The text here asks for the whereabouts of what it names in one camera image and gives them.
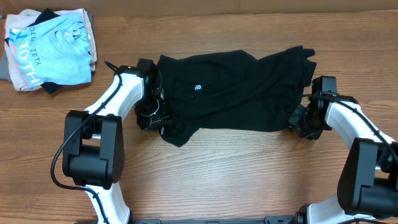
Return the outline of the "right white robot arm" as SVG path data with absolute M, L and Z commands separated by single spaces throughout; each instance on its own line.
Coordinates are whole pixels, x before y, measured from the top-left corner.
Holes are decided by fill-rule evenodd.
M 349 149 L 336 194 L 304 205 L 291 223 L 380 223 L 397 216 L 397 142 L 378 129 L 350 96 L 309 95 L 287 127 L 316 140 L 335 130 Z

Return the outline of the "black polo shirt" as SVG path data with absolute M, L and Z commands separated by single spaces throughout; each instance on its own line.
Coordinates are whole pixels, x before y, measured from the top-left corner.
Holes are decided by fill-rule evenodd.
M 160 136 L 181 147 L 200 128 L 273 132 L 286 127 L 312 82 L 313 49 L 302 46 L 256 59 L 243 50 L 157 63 L 174 125 Z

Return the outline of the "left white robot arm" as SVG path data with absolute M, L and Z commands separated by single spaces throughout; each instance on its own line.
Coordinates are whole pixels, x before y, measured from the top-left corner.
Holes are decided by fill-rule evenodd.
M 123 121 L 133 111 L 142 130 L 158 131 L 172 119 L 156 66 L 112 69 L 114 80 L 104 94 L 85 110 L 67 114 L 55 156 L 62 158 L 63 173 L 74 182 L 71 190 L 89 196 L 97 223 L 132 223 L 119 183 L 125 163 Z

